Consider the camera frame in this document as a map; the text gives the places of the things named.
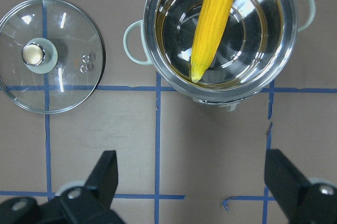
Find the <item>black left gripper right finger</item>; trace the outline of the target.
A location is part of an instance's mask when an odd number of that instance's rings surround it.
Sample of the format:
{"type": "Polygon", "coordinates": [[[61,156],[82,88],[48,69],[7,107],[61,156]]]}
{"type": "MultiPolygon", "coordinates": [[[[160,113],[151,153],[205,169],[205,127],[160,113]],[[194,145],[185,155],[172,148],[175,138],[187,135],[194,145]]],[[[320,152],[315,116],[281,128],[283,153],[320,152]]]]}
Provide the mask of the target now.
{"type": "Polygon", "coordinates": [[[293,216],[311,182],[279,150],[266,151],[264,182],[286,216],[293,216]]]}

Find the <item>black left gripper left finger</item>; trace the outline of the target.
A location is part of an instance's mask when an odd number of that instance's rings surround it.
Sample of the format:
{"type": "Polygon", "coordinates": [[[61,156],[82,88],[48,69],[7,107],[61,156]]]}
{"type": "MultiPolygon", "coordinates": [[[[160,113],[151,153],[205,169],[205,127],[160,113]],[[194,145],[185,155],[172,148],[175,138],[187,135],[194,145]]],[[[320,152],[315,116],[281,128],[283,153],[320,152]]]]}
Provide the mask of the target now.
{"type": "Polygon", "coordinates": [[[87,178],[84,188],[106,208],[110,208],[117,189],[117,155],[115,150],[104,151],[87,178]]]}

